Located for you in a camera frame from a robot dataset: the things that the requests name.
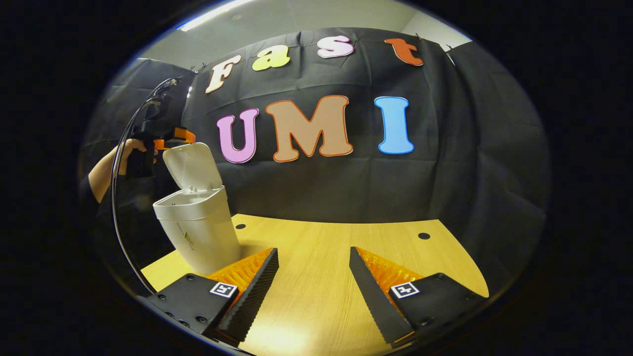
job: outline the wooden table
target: wooden table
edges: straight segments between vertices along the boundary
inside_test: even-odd
[[[331,224],[235,215],[242,258],[279,249],[279,270],[246,340],[256,355],[384,355],[393,351],[374,323],[349,269],[358,246],[423,276],[443,272],[488,297],[481,272],[439,220]],[[426,232],[430,239],[420,239]],[[160,291],[194,273],[177,251],[142,270]]]

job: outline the white trash bin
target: white trash bin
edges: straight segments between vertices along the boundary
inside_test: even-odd
[[[240,245],[229,213],[227,193],[204,143],[163,153],[165,165],[181,188],[153,204],[169,240],[198,274],[211,274],[239,260]]]

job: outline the trash bin lid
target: trash bin lid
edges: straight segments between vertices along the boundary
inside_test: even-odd
[[[173,180],[183,190],[204,191],[222,186],[209,146],[202,142],[170,148],[163,153]]]

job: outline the black cable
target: black cable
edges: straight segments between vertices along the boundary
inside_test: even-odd
[[[119,143],[116,148],[115,161],[112,164],[112,176],[110,178],[110,195],[111,195],[110,202],[112,204],[112,221],[115,226],[116,237],[118,238],[119,245],[121,246],[121,250],[123,250],[123,254],[125,255],[125,258],[127,259],[128,264],[130,264],[130,267],[132,268],[136,276],[141,280],[145,288],[147,288],[147,290],[151,294],[156,293],[156,290],[152,287],[152,285],[145,278],[145,276],[143,276],[143,273],[141,272],[139,267],[136,265],[136,263],[132,261],[132,259],[127,253],[127,250],[125,249],[123,245],[123,241],[121,240],[121,234],[118,228],[118,215],[116,214],[116,178],[118,177],[118,171],[121,166],[121,155],[123,154],[123,147],[125,146],[125,141],[127,140],[127,136],[130,134],[130,130],[132,129],[132,126],[134,124],[134,119],[136,119],[136,116],[139,114],[139,112],[141,112],[141,110],[145,108],[147,105],[156,104],[156,99],[157,99],[156,93],[158,93],[159,91],[161,92],[165,91],[170,86],[178,84],[181,78],[182,77],[169,78],[163,81],[162,83],[158,84],[158,86],[156,86],[156,88],[154,88],[154,90],[152,90],[149,93],[149,95],[147,96],[147,99],[145,99],[145,102],[143,102],[143,104],[136,110],[134,115],[132,115],[132,118],[125,126],[123,130],[123,134],[121,135],[121,138],[119,139]]]

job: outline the blue letter i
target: blue letter i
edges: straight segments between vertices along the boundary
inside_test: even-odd
[[[397,96],[381,96],[373,103],[382,110],[382,122],[385,127],[385,139],[378,145],[380,152],[402,155],[413,151],[413,144],[406,133],[406,115],[404,114],[409,101]]]

